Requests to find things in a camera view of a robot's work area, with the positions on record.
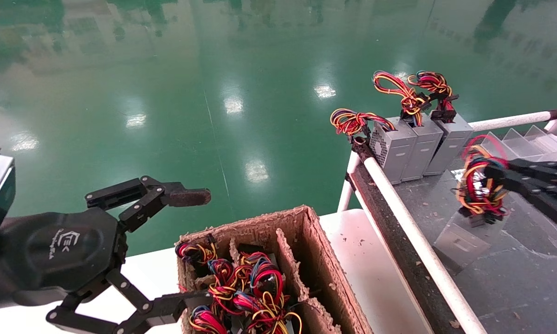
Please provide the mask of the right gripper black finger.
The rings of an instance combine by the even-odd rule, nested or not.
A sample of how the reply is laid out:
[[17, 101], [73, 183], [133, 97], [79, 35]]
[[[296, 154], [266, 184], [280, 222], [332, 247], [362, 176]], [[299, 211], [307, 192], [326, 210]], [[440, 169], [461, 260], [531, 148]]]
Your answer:
[[557, 161], [528, 161], [514, 159], [508, 161], [508, 169], [525, 177], [557, 184]]
[[511, 171], [508, 166], [487, 166], [485, 177], [501, 184], [510, 192], [518, 193], [557, 225], [557, 184], [525, 177]]

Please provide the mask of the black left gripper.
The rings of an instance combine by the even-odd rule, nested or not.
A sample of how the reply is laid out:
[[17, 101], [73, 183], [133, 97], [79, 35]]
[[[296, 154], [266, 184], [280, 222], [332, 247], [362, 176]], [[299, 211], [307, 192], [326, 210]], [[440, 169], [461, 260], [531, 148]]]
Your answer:
[[[84, 212], [7, 218], [0, 227], [0, 308], [63, 300], [45, 320], [75, 334], [145, 334], [177, 323], [183, 311], [212, 302], [212, 296], [195, 290], [148, 300], [119, 270], [128, 251], [125, 233], [166, 206], [202, 206], [210, 200], [208, 188], [187, 189], [181, 182], [143, 176], [86, 194], [91, 209]], [[106, 212], [126, 204], [130, 207], [118, 221]], [[118, 324], [76, 313], [108, 287], [136, 308], [128, 319]]]

